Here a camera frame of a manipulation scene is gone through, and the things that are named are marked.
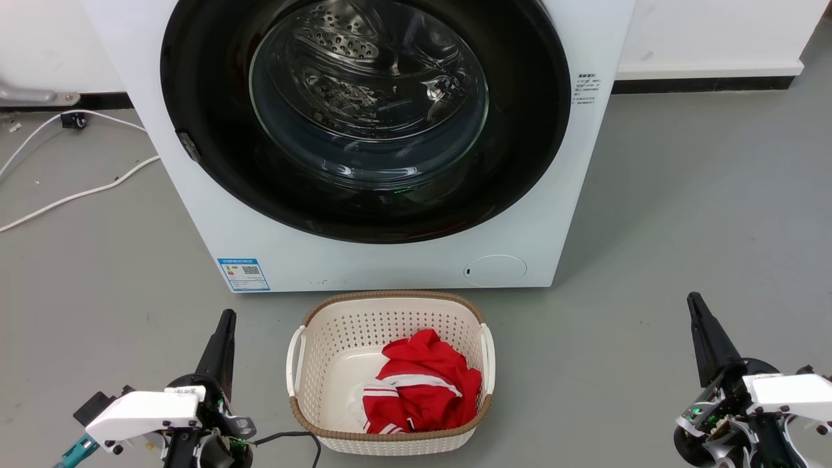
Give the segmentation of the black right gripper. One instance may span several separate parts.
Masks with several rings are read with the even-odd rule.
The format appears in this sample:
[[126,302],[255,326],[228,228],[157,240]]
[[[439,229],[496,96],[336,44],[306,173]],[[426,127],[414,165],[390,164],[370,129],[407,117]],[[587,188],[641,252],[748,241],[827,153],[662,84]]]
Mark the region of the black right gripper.
[[775,367],[743,359],[701,293],[689,293],[687,305],[703,390],[675,421],[679,456],[695,467],[808,467],[788,435],[797,417],[755,407],[744,380],[775,376]]

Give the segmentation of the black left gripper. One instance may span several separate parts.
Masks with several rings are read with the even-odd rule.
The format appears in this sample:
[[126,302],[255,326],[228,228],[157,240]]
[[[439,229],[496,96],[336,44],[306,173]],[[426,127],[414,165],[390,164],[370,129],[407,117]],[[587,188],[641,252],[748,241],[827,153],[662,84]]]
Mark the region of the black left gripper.
[[196,414],[182,426],[162,430],[164,467],[250,467],[248,441],[256,435],[252,418],[239,415],[231,403],[237,314],[223,310],[194,375],[179,377],[169,388],[202,386],[205,397]]

